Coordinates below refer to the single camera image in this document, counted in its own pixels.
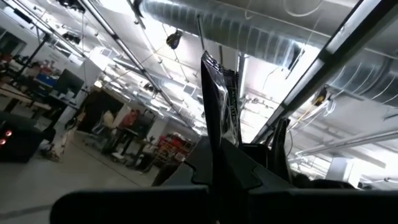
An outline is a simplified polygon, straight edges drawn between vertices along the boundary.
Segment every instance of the red shirt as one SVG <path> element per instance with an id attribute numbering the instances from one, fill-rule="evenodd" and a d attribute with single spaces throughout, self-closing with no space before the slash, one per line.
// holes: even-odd
<path id="1" fill-rule="evenodd" d="M 131 126 L 135 120 L 137 119 L 137 115 L 135 113 L 128 113 L 124 116 L 122 122 L 119 124 L 119 128 L 126 128 Z"/>

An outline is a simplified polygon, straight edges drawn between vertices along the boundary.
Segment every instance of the ceiling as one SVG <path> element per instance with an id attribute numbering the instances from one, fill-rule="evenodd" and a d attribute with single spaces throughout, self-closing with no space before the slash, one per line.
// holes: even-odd
<path id="1" fill-rule="evenodd" d="M 118 44 L 115 43 L 90 13 L 87 12 L 82 17 L 81 14 L 60 7 L 55 0 L 24 0 L 23 2 L 24 4 L 34 4 L 44 9 L 46 14 L 52 16 L 52 22 L 65 24 L 67 29 L 84 33 L 83 45 L 85 50 L 103 46 L 113 50 L 115 55 L 119 55 L 118 58 L 129 63 L 128 60 L 125 60 L 126 55 Z M 190 33 L 184 32 L 179 47 L 172 50 L 165 44 L 165 41 L 168 35 L 175 32 L 174 27 L 152 19 L 150 16 L 144 16 L 142 21 L 146 29 L 143 29 L 139 24 L 134 23 L 136 17 L 125 0 L 96 0 L 92 2 L 104 20 L 137 57 L 156 83 L 162 87 L 162 90 L 171 99 L 172 103 L 176 105 L 179 115 L 187 121 L 196 133 L 205 134 L 205 120 L 201 117 L 203 105 L 197 98 L 197 96 L 201 95 L 200 57 L 203 49 L 199 36 L 195 34 L 195 29 L 192 29 Z M 148 0 L 147 2 L 155 4 L 167 1 Z M 241 103 L 243 104 L 241 128 L 243 141 L 250 142 L 292 87 L 301 79 L 306 69 L 319 53 L 320 47 L 336 32 L 344 18 L 358 1 L 222 0 L 206 2 L 207 6 L 215 4 L 216 9 L 207 9 L 206 4 L 203 4 L 200 5 L 200 9 L 203 11 L 209 10 L 211 12 L 211 10 L 222 11 L 225 9 L 226 12 L 223 15 L 220 14 L 220 16 L 228 17 L 228 13 L 233 12 L 232 15 L 237 22 L 257 24 L 261 28 L 259 29 L 259 38 L 263 37 L 260 32 L 265 31 L 264 29 L 272 28 L 274 31 L 269 33 L 277 33 L 284 39 L 294 40 L 293 43 L 301 49 L 305 49 L 292 70 L 287 69 L 285 65 L 281 66 L 275 63 L 275 60 L 268 60 L 269 58 L 276 58 L 277 54 L 281 54 L 280 49 L 282 48 L 279 48 L 280 44 L 276 44 L 277 48 L 272 52 L 268 51 L 267 53 L 266 48 L 265 53 L 246 55 L 247 59 L 243 74 L 245 75 L 244 97 L 241 98 Z M 313 11 L 313 13 L 307 16 L 298 15 L 310 11 Z M 35 11 L 35 13 L 38 16 L 43 14 L 39 11 Z M 181 24 L 178 21 L 170 20 L 170 18 L 168 21 L 172 25 Z M 208 30 L 206 21 L 206 18 L 204 18 L 203 26 L 205 30 Z M 398 42 L 395 41 L 394 31 L 397 26 L 398 23 L 394 22 L 383 33 L 375 36 L 366 45 L 364 51 L 377 52 L 377 55 L 383 55 L 383 57 L 388 58 L 395 56 Z M 220 44 L 213 41 L 213 36 L 208 32 L 203 35 L 206 37 L 204 39 L 205 50 L 209 51 L 219 62 L 223 61 L 223 65 L 226 68 L 237 70 L 239 52 L 234 47 L 228 47 L 231 41 Z M 250 52 L 249 44 L 251 43 L 246 41 L 246 50 L 248 52 Z M 134 65 L 130 64 L 130 66 L 131 70 L 134 71 Z M 185 124 L 160 95 L 154 97 L 152 93 L 143 89 L 143 86 L 148 81 L 139 74 L 138 70 L 132 72 L 120 65 L 110 65 L 106 69 L 106 74 L 101 77 L 103 84 L 124 95 L 126 99 L 139 100 L 157 111 L 159 116 L 168 116 Z M 193 93 L 184 91 L 186 86 L 194 88 Z M 391 128 L 397 125 L 398 118 L 384 121 L 386 113 L 394 112 L 393 106 L 371 101 L 365 96 L 350 95 L 345 91 L 338 91 L 338 94 L 334 94 L 334 98 L 335 109 L 333 110 L 331 105 L 329 105 L 327 109 L 322 108 L 320 112 L 315 113 L 312 117 L 304 116 L 304 119 L 300 119 L 299 117 L 303 116 L 303 114 L 308 115 L 308 111 L 315 109 L 308 102 L 291 117 L 291 123 L 297 124 L 290 132 L 293 144 L 289 158 L 299 158 L 299 160 L 296 160 L 298 162 L 292 163 L 292 167 L 300 169 L 302 172 L 315 172 L 317 175 L 324 176 L 334 155 L 354 157 L 361 161 L 361 165 L 364 167 L 363 181 L 372 182 L 380 189 L 396 189 L 398 184 L 378 182 L 378 180 L 386 177 L 398 178 L 398 173 L 394 172 L 398 170 L 394 168 L 394 159 L 397 156 L 394 148 L 396 148 L 397 144 L 393 140 L 337 151 L 330 150 L 305 157 L 297 157 L 295 155 L 299 151 L 331 144 L 337 139 L 345 139 L 356 134 Z M 288 138 L 286 142 L 287 150 L 290 149 L 290 145 L 291 141 Z"/>

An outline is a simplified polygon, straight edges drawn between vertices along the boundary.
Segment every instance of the floor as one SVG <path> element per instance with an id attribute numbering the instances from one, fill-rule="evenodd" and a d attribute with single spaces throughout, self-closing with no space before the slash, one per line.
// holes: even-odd
<path id="1" fill-rule="evenodd" d="M 22 108 L 16 110 L 24 113 Z M 40 120 L 39 126 L 45 127 L 46 123 Z M 56 129 L 62 132 L 61 125 Z M 151 185 L 156 168 L 147 174 L 128 169 L 85 146 L 83 138 L 80 133 L 68 137 L 60 162 L 35 155 L 27 164 L 0 164 L 2 224 L 48 223 L 51 205 L 62 195 L 76 190 L 135 189 Z"/>

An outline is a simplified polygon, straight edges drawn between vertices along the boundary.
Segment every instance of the gray floor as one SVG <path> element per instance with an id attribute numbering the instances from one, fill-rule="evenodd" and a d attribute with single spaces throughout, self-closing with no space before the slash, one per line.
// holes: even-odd
<path id="1" fill-rule="evenodd" d="M 148 174 L 130 170 L 85 146 L 83 138 L 78 133 L 68 137 L 60 162 L 36 155 L 27 164 L 0 164 L 0 223 L 48 223 L 51 204 L 76 190 L 150 186 L 157 169 Z"/>

